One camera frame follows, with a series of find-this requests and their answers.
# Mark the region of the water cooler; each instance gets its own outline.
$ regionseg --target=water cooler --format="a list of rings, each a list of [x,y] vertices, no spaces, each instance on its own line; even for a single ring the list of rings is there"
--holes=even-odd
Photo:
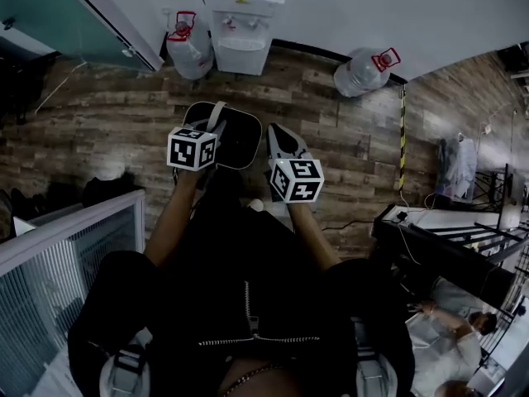
[[[261,75],[285,0],[205,0],[217,67]]]

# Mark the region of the white railing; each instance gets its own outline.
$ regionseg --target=white railing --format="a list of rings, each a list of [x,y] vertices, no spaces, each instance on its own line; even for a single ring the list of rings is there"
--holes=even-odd
[[[0,245],[0,390],[7,397],[38,395],[49,366],[64,358],[103,257],[144,250],[144,197],[124,194]]]

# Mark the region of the white cube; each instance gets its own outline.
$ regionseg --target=white cube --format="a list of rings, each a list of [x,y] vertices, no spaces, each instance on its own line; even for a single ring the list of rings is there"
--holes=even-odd
[[[215,161],[217,134],[176,127],[167,140],[167,165],[200,170]]]
[[[285,203],[315,202],[323,187],[319,160],[276,159],[270,183]]]

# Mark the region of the zipper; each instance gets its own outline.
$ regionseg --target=zipper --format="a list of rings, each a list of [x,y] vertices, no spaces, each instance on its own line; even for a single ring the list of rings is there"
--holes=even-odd
[[[248,326],[250,328],[250,338],[241,338],[233,340],[211,340],[202,341],[199,346],[221,346],[226,344],[237,344],[239,342],[250,342],[250,341],[268,341],[268,342],[309,342],[319,341],[320,337],[291,337],[291,338],[267,338],[259,335],[259,317],[252,316],[250,311],[250,283],[245,281],[245,314]]]

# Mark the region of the white wall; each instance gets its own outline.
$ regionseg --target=white wall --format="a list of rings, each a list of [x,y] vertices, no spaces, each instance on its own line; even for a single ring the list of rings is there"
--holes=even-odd
[[[287,0],[277,37],[346,54],[393,46],[412,79],[529,40],[529,0]]]

